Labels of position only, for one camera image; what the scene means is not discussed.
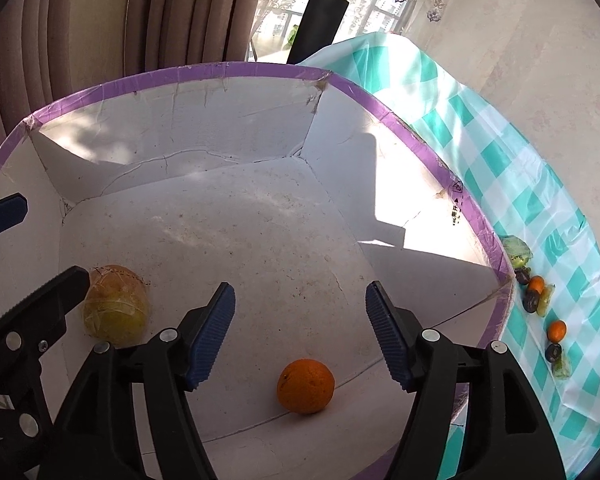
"checkered tablecloth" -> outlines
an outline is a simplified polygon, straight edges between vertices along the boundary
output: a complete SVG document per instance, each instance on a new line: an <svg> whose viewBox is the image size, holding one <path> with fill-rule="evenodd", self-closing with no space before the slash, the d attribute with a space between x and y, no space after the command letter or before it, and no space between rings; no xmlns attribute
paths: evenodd
<svg viewBox="0 0 600 480"><path fill-rule="evenodd" d="M544 408L568 479L575 478L600 448L600 250L582 211L513 124L406 38L359 36L303 64L332 70L391 108L464 181L494 231L524 240L533 272L555 284L544 319L527 315L516 295L503 340ZM554 319L568 326L568 380L555 380L544 358ZM441 478L455 473L448 465L458 463L456 428Z"/></svg>

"silver screw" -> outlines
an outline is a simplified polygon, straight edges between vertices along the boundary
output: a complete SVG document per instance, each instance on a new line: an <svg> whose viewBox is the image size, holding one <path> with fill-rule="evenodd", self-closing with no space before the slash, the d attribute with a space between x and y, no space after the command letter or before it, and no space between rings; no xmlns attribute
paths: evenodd
<svg viewBox="0 0 600 480"><path fill-rule="evenodd" d="M22 338L17 332L9 332L4 340L7 343L7 348L12 352L15 352L22 345Z"/></svg>
<svg viewBox="0 0 600 480"><path fill-rule="evenodd" d="M433 330L432 328L427 328L422 331L422 338L433 343L440 339L440 332Z"/></svg>
<svg viewBox="0 0 600 480"><path fill-rule="evenodd" d="M104 352L109 350L109 347L109 343L107 343L106 341L100 341L99 343L96 343L94 345L93 351L96 352L96 354L104 354Z"/></svg>
<svg viewBox="0 0 600 480"><path fill-rule="evenodd" d="M178 331L174 328L167 328L160 332L160 341L164 341L168 343L169 341L173 341L178 337Z"/></svg>
<svg viewBox="0 0 600 480"><path fill-rule="evenodd" d="M491 349L498 354L504 354L509 350L509 347L502 341L492 341Z"/></svg>
<svg viewBox="0 0 600 480"><path fill-rule="evenodd" d="M18 419L22 433L28 437L34 438L38 434L38 423L29 413L23 413Z"/></svg>

